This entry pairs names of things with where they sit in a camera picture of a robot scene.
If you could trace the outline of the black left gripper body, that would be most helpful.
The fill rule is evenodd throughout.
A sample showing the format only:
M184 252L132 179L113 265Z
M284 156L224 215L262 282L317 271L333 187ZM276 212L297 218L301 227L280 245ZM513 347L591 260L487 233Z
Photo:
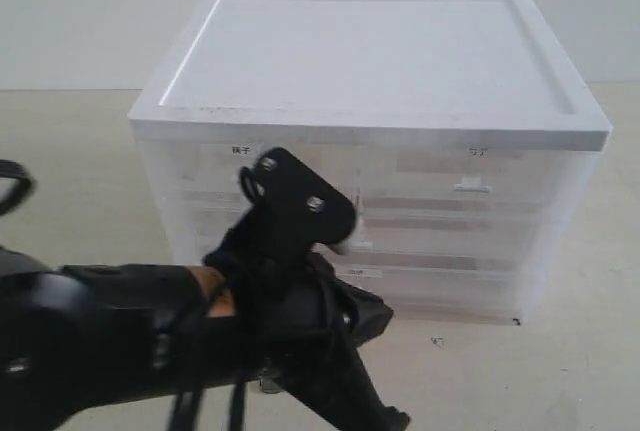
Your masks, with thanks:
M338 430L406 429L409 415L381 401L358 352L393 310L314 250L352 235L352 202L282 147L239 182L250 207L205 261L226 274L266 378Z

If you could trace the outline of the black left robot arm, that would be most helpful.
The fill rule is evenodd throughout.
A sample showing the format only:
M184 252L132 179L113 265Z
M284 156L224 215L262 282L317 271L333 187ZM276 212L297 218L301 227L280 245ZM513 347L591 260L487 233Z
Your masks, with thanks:
M1 252L1 426L54 430L87 409L172 396L196 427L204 392L273 381L339 430L404 430L359 355L393 310L315 246L351 236L350 200L283 148L239 173L249 209L198 266L67 265Z

